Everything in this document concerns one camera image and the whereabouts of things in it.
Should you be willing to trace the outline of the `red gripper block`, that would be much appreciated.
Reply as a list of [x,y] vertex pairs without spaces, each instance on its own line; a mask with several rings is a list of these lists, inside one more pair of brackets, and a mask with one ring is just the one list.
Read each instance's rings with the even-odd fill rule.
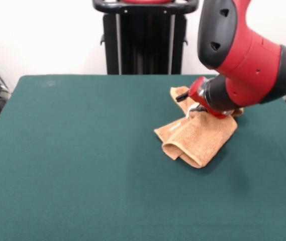
[[198,111],[198,112],[208,112],[209,114],[213,115],[218,119],[223,119],[226,116],[230,115],[233,111],[216,111],[210,107],[206,100],[206,88],[208,87],[210,81],[212,79],[207,79],[203,76],[197,78],[189,88],[189,91],[178,95],[175,100],[176,101],[184,101],[188,97],[190,97],[195,102],[198,102],[200,105],[195,106],[191,109],[191,111]]

